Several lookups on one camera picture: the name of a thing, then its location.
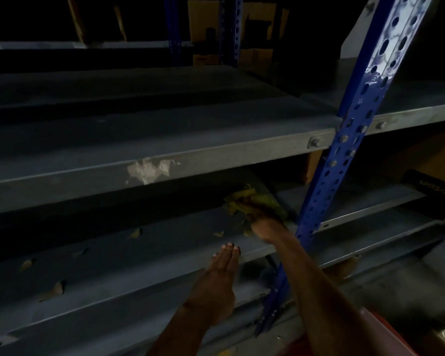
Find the brown wooden strip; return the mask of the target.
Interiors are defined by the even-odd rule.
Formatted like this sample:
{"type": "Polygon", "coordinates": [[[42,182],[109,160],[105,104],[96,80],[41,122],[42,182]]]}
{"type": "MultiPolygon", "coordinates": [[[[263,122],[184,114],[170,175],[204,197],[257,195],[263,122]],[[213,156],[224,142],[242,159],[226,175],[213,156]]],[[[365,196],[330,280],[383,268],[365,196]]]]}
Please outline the brown wooden strip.
{"type": "Polygon", "coordinates": [[[67,3],[69,6],[69,9],[70,9],[72,22],[73,22],[74,28],[76,30],[77,37],[81,43],[83,43],[84,45],[87,45],[88,44],[88,32],[87,32],[86,26],[83,22],[83,18],[82,18],[81,12],[80,12],[78,2],[77,2],[77,0],[67,0],[67,3]]]}
{"type": "Polygon", "coordinates": [[[121,14],[120,7],[119,7],[118,4],[115,4],[115,5],[113,5],[113,9],[114,9],[114,12],[115,12],[115,15],[116,15],[116,18],[117,18],[117,22],[118,22],[118,25],[119,25],[119,32],[120,32],[123,40],[125,42],[127,42],[127,36],[126,36],[125,28],[124,28],[124,25],[123,25],[123,20],[122,20],[122,14],[121,14]]]}

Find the thin grey shelf beam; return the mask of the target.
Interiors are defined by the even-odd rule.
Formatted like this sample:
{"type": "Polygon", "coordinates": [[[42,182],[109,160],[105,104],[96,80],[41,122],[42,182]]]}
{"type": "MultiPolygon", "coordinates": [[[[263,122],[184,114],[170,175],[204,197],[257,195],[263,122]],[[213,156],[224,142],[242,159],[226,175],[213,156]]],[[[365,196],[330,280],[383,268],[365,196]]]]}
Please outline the thin grey shelf beam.
{"type": "Polygon", "coordinates": [[[107,41],[84,44],[78,41],[0,41],[0,50],[66,50],[66,49],[161,49],[169,41],[107,41]]]}

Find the person's left hand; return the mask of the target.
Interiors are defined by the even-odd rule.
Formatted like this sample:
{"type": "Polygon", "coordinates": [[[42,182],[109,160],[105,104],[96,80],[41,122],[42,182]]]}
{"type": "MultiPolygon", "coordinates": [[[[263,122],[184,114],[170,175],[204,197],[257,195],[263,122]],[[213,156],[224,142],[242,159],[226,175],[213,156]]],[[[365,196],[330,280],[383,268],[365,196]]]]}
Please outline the person's left hand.
{"type": "Polygon", "coordinates": [[[214,313],[215,326],[230,317],[235,308],[234,281],[237,275],[222,272],[207,272],[196,281],[185,303],[207,307],[214,313]]]}

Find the small orange cardboard piece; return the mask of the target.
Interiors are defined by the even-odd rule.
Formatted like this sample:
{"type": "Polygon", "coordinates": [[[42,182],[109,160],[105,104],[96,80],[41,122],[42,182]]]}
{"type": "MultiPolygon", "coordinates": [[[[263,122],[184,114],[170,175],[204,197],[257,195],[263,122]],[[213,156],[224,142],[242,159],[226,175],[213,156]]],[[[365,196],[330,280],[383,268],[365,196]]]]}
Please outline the small orange cardboard piece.
{"type": "Polygon", "coordinates": [[[303,184],[307,185],[311,183],[322,154],[323,150],[316,150],[307,154],[307,159],[302,172],[303,184]]]}

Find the person's right hand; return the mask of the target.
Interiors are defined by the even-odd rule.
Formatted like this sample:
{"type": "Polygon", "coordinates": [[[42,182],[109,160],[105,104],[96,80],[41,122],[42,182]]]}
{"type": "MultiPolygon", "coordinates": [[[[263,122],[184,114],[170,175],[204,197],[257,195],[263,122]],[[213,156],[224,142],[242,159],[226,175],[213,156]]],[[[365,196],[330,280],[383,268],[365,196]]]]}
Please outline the person's right hand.
{"type": "MultiPolygon", "coordinates": [[[[249,203],[246,200],[237,201],[237,206],[239,206],[239,202],[249,203]]],[[[270,245],[275,245],[283,236],[290,234],[289,230],[285,227],[283,222],[280,221],[276,214],[275,220],[261,220],[255,222],[250,222],[249,220],[249,223],[256,236],[270,245]]]]}

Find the person's right forearm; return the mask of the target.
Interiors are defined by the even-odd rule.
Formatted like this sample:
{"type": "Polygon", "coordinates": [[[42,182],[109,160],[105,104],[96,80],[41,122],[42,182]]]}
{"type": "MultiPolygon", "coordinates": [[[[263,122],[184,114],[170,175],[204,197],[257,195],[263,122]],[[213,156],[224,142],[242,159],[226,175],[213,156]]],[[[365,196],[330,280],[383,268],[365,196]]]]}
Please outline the person's right forearm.
{"type": "Polygon", "coordinates": [[[355,306],[288,231],[267,239],[284,267],[313,356],[388,356],[355,306]]]}

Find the long grey metal shelf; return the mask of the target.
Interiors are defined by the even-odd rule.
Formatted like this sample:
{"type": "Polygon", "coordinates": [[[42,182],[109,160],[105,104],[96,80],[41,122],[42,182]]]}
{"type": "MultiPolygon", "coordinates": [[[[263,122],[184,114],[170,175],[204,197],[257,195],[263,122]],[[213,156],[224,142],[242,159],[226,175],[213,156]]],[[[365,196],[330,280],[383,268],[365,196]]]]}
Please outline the long grey metal shelf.
{"type": "Polygon", "coordinates": [[[340,123],[229,66],[0,74],[0,214],[326,149],[340,123]]]}

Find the black printed box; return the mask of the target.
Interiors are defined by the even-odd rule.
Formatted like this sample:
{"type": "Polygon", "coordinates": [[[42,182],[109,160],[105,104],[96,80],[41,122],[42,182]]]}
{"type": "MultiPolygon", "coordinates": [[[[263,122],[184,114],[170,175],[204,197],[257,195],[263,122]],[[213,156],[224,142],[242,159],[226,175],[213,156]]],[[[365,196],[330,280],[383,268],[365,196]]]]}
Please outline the black printed box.
{"type": "Polygon", "coordinates": [[[401,183],[424,194],[424,197],[414,202],[415,210],[445,221],[445,181],[409,169],[401,178],[401,183]]]}

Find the dusty grey metal shelf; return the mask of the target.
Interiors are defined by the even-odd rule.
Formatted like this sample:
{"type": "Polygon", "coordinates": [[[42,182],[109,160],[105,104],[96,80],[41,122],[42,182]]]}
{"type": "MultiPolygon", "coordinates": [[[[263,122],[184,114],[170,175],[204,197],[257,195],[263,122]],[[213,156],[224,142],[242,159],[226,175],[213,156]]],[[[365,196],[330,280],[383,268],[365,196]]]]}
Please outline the dusty grey metal shelf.
{"type": "Polygon", "coordinates": [[[145,353],[226,242],[243,253],[235,311],[211,328],[201,353],[249,338],[275,257],[249,235],[245,216],[225,207],[246,184],[275,197],[251,169],[236,168],[1,213],[0,356],[145,353]],[[139,238],[127,239],[138,228],[139,238]],[[19,272],[27,259],[36,263],[19,272]],[[38,302],[62,280],[64,294],[38,302]]]}

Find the short grey metal shelf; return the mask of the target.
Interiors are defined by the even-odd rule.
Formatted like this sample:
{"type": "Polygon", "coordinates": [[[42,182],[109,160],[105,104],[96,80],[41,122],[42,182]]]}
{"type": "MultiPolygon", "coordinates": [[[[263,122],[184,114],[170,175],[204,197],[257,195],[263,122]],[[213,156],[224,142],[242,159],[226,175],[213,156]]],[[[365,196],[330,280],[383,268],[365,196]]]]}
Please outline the short grey metal shelf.
{"type": "MultiPolygon", "coordinates": [[[[356,58],[337,60],[334,71],[321,85],[303,85],[300,93],[337,110],[356,64],[356,58]]],[[[385,133],[445,121],[445,79],[412,80],[396,76],[366,132],[385,133]],[[386,121],[384,130],[377,123],[386,121]]]]}

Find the pale grey panel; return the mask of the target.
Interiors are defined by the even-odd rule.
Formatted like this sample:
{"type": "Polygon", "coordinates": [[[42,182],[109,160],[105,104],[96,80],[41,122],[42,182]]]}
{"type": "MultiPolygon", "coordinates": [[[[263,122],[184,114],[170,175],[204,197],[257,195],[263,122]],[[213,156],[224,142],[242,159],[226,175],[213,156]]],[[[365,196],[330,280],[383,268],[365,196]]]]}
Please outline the pale grey panel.
{"type": "Polygon", "coordinates": [[[368,0],[364,6],[354,27],[341,46],[341,59],[356,58],[359,55],[379,1],[368,0]]]}

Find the orange cardboard box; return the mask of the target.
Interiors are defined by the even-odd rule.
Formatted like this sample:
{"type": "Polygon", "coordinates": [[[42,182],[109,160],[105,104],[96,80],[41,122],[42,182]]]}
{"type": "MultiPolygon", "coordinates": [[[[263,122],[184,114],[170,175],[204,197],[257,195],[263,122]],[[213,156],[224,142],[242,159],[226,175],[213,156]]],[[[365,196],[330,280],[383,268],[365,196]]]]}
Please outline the orange cardboard box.
{"type": "Polygon", "coordinates": [[[413,188],[445,186],[445,130],[431,131],[380,163],[383,175],[413,188]]]}

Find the person's left forearm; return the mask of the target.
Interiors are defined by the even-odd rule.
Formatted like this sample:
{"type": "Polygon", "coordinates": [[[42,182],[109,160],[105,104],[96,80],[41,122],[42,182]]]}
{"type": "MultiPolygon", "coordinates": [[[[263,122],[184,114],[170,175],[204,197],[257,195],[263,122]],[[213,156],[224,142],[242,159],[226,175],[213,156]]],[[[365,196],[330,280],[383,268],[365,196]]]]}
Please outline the person's left forearm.
{"type": "Polygon", "coordinates": [[[202,339],[213,323],[214,313],[207,307],[185,303],[145,356],[196,356],[202,339]]]}

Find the narrow grey metal shelf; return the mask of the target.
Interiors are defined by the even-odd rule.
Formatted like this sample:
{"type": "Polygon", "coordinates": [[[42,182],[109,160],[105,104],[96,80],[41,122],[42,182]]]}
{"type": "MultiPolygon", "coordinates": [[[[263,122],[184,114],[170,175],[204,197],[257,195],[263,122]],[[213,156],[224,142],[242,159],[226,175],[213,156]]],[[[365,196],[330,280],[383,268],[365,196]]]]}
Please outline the narrow grey metal shelf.
{"type": "Polygon", "coordinates": [[[374,179],[345,179],[319,224],[310,252],[325,268],[352,256],[381,249],[397,258],[398,244],[407,252],[444,236],[443,224],[417,206],[426,196],[407,186],[374,179]]]}

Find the brown cardboard box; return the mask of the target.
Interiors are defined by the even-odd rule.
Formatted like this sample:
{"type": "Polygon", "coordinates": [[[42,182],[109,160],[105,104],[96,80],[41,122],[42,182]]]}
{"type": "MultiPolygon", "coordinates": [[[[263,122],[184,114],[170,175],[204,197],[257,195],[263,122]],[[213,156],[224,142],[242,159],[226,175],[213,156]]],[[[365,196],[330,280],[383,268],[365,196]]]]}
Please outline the brown cardboard box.
{"type": "MultiPolygon", "coordinates": [[[[220,64],[219,0],[189,0],[193,66],[220,64]]],[[[238,64],[268,64],[285,33],[289,9],[282,0],[243,0],[238,64]]]]}

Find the yellow-green cleaning cloth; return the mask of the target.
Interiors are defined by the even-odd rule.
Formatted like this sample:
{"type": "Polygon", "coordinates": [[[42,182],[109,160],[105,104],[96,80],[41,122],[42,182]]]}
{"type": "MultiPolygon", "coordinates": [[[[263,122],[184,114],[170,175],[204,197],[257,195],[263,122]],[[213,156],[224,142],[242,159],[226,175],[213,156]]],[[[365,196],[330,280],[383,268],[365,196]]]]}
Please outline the yellow-green cleaning cloth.
{"type": "Polygon", "coordinates": [[[224,198],[225,207],[230,215],[239,212],[244,215],[251,214],[252,208],[262,209],[268,215],[275,215],[285,222],[288,214],[271,193],[258,192],[250,184],[224,198]]]}

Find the person's red garment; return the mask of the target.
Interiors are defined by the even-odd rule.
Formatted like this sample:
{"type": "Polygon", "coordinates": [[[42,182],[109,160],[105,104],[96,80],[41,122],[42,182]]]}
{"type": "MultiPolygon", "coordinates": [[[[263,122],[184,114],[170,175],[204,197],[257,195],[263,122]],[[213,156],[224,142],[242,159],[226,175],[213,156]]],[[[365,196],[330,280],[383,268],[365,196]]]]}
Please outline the person's red garment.
{"type": "MultiPolygon", "coordinates": [[[[419,356],[384,317],[366,308],[361,308],[360,314],[370,326],[387,355],[419,356]]],[[[304,334],[275,354],[275,356],[314,356],[314,353],[309,344],[308,337],[304,334]]]]}

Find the blue perforated rack upright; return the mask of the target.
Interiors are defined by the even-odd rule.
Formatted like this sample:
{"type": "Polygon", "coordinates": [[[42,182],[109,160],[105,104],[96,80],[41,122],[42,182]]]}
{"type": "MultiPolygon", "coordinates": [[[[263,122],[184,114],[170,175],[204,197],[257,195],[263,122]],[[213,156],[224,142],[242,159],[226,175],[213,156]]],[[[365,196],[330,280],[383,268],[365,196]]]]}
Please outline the blue perforated rack upright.
{"type": "Polygon", "coordinates": [[[237,67],[242,34],[243,0],[219,0],[219,60],[237,67]]]}
{"type": "Polygon", "coordinates": [[[380,0],[338,107],[336,115],[342,122],[329,149],[323,151],[309,185],[295,179],[288,161],[271,161],[257,169],[288,211],[289,221],[295,222],[289,229],[295,231],[311,256],[310,247],[319,224],[342,182],[347,178],[363,183],[386,180],[378,176],[350,176],[348,169],[431,3],[432,0],[380,0]]]}
{"type": "Polygon", "coordinates": [[[178,0],[164,0],[168,46],[173,66],[182,66],[178,0]]]}

